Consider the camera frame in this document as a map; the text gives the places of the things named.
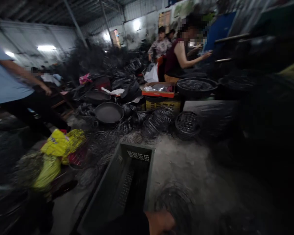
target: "hand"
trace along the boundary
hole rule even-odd
[[[203,47],[203,45],[198,45],[198,46],[194,47],[194,48],[192,49],[192,51],[198,51],[198,50],[201,49],[202,47]]]
[[[40,87],[46,92],[46,96],[50,96],[52,94],[50,88],[47,87],[45,84],[41,85]]]
[[[203,54],[201,56],[201,58],[204,60],[204,59],[207,59],[208,57],[210,57],[212,55],[212,51],[208,51],[207,53]]]

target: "fluorescent light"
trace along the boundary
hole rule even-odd
[[[37,49],[40,51],[52,51],[52,50],[56,50],[56,47],[46,45],[46,46],[38,46]]]
[[[134,27],[134,30],[136,30],[136,31],[139,30],[139,28],[140,28],[140,21],[139,20],[134,21],[133,27]]]
[[[109,36],[108,34],[104,34],[104,39],[105,39],[106,41],[108,41],[108,40],[110,40],[110,36]]]
[[[12,53],[12,52],[6,52],[6,54],[10,57],[14,57],[14,53]]]

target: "cardboard box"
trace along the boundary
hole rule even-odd
[[[160,92],[160,91],[145,91],[142,90],[142,95],[145,96],[162,96],[162,97],[166,97],[166,98],[173,98],[174,97],[174,92],[175,92],[175,83],[174,82],[155,82],[155,83],[146,83],[144,85],[144,87],[148,87],[148,86],[154,86],[156,84],[162,84],[165,86],[172,86],[173,87],[173,91],[172,92]]]

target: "yellow plastic bag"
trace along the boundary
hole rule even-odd
[[[42,170],[33,185],[34,188],[38,189],[45,189],[61,171],[61,162],[58,157],[45,154],[43,158]]]
[[[62,164],[69,164],[68,155],[74,152],[85,140],[82,130],[71,130],[68,134],[55,129],[47,142],[41,148],[43,153],[62,157]]]

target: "metal roof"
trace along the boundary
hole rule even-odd
[[[118,11],[118,5],[131,0],[102,0],[105,13]],[[103,16],[100,0],[68,0],[77,23],[81,26]],[[63,0],[0,0],[0,19],[28,23],[73,26]]]

